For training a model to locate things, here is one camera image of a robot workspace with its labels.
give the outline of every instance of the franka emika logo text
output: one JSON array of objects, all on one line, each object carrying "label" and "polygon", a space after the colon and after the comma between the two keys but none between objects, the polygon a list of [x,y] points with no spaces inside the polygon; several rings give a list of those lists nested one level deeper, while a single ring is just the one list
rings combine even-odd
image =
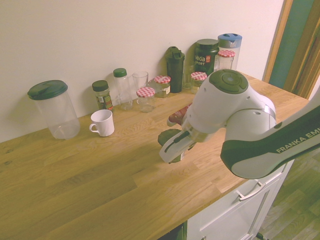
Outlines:
[{"label": "franka emika logo text", "polygon": [[305,134],[305,136],[301,136],[300,138],[297,138],[296,140],[287,143],[286,145],[278,148],[276,151],[279,154],[281,154],[284,151],[286,151],[286,150],[288,150],[288,149],[290,149],[290,148],[292,148],[292,147],[294,147],[294,146],[296,146],[296,145],[298,145],[298,144],[300,144],[300,143],[302,143],[302,142],[304,142],[304,141],[306,141],[306,140],[308,140],[308,139],[310,139],[310,138],[312,138],[312,137],[314,137],[314,136],[316,136],[318,134],[320,134],[320,127],[315,129],[314,131],[308,132],[307,134]]}]

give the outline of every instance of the white cabinet door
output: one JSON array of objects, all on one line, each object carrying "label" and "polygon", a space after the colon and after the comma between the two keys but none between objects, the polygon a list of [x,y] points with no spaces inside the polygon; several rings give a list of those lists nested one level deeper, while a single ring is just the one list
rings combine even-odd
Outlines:
[{"label": "white cabinet door", "polygon": [[187,240],[251,240],[276,198],[293,160],[267,177],[248,180],[187,221]]},{"label": "white cabinet door", "polygon": [[278,180],[266,185],[257,195],[248,200],[239,201],[237,199],[228,212],[213,219],[211,223],[200,229],[202,237],[205,237],[205,240],[251,239],[251,230],[255,220],[268,195],[272,194],[276,188]]}]

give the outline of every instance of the wooden floor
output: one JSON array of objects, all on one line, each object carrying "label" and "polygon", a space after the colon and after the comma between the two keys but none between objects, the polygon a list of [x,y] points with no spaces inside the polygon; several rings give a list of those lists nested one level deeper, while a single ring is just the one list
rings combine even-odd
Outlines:
[{"label": "wooden floor", "polygon": [[320,240],[320,148],[294,161],[259,232],[270,240]]}]

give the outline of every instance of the green cap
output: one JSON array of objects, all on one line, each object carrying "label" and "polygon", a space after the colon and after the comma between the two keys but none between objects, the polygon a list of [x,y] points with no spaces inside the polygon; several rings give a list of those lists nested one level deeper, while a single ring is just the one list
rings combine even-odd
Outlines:
[{"label": "green cap", "polygon": [[125,68],[117,68],[113,70],[113,76],[116,78],[122,78],[127,75],[127,70]]},{"label": "green cap", "polygon": [[218,40],[215,39],[200,39],[196,41],[196,46],[201,49],[215,49],[219,45]]},{"label": "green cap", "polygon": [[109,88],[108,83],[106,80],[99,80],[92,83],[92,89],[95,92],[102,92]]},{"label": "green cap", "polygon": [[241,94],[249,86],[245,76],[231,69],[215,71],[210,75],[209,82],[227,94]]},{"label": "green cap", "polygon": [[51,99],[67,91],[68,85],[61,80],[49,80],[30,88],[28,96],[32,100]]},{"label": "green cap", "polygon": [[179,63],[185,60],[185,55],[176,46],[171,46],[165,51],[165,60],[169,63]]}]

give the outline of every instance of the white mug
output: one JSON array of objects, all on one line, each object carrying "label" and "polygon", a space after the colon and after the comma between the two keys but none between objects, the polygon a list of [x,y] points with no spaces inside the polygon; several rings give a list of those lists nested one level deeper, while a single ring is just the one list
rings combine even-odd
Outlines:
[{"label": "white mug", "polygon": [[94,112],[91,115],[92,124],[89,130],[93,133],[98,133],[101,137],[110,136],[115,131],[112,111],[102,109]]}]

